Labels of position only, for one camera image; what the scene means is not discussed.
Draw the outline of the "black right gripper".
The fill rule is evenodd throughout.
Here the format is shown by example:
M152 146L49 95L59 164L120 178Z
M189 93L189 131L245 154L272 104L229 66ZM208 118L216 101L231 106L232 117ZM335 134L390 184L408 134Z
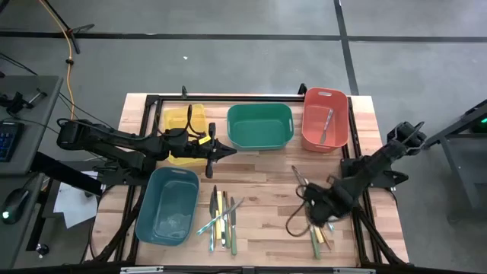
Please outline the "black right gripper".
M354 198L342 186L323 188L315 183L304 187L303 200L312 225L323 227L327 222L346 216L354 207Z

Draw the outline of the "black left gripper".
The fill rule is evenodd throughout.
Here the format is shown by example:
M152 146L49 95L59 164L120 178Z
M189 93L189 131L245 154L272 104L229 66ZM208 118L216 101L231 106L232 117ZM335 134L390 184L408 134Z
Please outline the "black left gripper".
M175 158L206 159L205 176L213 178L213 164L230 155L236 154L236 149L215 139L215 124L209 123L208 133L197 132L191 122L184 128L175 128L175 137L170 138L170 153Z

